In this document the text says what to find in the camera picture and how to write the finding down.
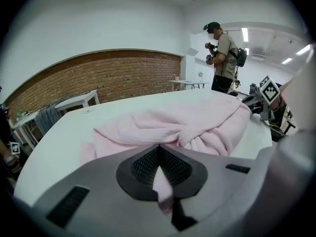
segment black mesh pad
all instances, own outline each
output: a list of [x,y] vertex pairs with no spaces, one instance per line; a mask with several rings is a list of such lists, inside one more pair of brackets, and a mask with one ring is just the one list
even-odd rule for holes
[[123,161],[117,169],[117,181],[133,198],[157,201],[153,182],[159,166],[173,187],[175,198],[194,196],[207,180],[202,163],[164,145],[154,145]]

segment man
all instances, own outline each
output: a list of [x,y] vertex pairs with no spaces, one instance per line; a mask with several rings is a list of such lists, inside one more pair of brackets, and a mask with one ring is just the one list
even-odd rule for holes
[[239,80],[235,80],[235,83],[233,83],[232,87],[230,87],[230,89],[228,90],[227,94],[237,97],[239,92],[238,90],[236,90],[240,85],[240,81]]
[[218,40],[216,52],[212,50],[209,43],[205,44],[205,48],[209,49],[213,56],[217,54],[215,58],[207,61],[208,65],[214,64],[215,69],[212,90],[227,93],[235,77],[238,48],[228,35],[223,34],[219,23],[209,23],[204,29],[207,30],[209,39]]

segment black backpack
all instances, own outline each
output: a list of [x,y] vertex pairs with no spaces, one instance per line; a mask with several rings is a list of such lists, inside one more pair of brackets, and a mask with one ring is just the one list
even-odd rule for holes
[[234,56],[237,60],[237,66],[242,67],[245,64],[246,58],[247,58],[247,52],[246,50],[239,48],[238,49],[238,55],[236,56],[233,51],[228,51],[232,56]]

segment short sleeve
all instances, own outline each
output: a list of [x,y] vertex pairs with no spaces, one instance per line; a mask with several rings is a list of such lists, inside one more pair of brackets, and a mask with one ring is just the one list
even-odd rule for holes
[[221,35],[218,40],[217,52],[220,52],[227,56],[230,45],[231,45],[230,40],[225,35]]

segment pink garment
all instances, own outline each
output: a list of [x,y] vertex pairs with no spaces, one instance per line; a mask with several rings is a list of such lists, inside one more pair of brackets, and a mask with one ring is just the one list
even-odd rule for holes
[[250,113],[240,100],[218,97],[124,115],[94,129],[94,144],[83,145],[80,162],[154,143],[229,156],[244,134]]

